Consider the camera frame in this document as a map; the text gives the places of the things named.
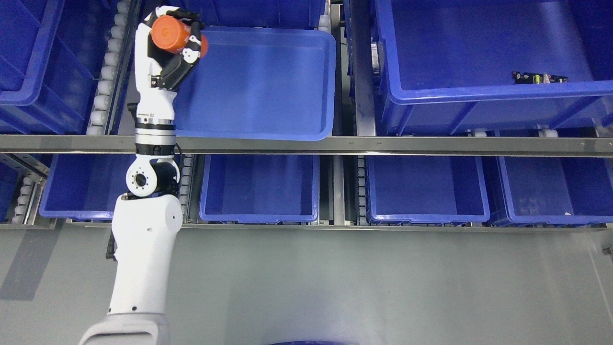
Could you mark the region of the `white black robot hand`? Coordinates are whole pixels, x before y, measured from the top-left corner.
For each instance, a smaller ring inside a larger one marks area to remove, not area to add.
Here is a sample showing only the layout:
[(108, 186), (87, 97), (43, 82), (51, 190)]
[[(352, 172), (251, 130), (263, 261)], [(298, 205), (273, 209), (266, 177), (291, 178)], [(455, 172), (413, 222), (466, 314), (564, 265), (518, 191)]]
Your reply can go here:
[[(182, 54), (164, 52), (155, 47), (150, 37), (155, 20), (170, 15), (191, 26), (190, 42)], [(140, 100), (136, 119), (144, 124), (173, 124), (173, 103), (188, 75), (196, 68), (208, 50), (202, 35), (205, 24), (201, 15), (176, 6), (159, 6), (136, 27), (134, 67), (136, 91)]]

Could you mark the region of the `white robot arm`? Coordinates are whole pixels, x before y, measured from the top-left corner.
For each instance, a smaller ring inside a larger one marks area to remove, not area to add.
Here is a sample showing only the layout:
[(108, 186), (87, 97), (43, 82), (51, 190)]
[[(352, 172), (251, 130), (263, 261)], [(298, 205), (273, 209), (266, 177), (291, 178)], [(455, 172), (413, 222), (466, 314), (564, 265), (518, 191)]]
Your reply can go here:
[(136, 158), (125, 173), (128, 191), (116, 199), (112, 219), (117, 270), (109, 310), (86, 330), (81, 345), (170, 343), (167, 286), (182, 226), (176, 143), (172, 120), (135, 121)]

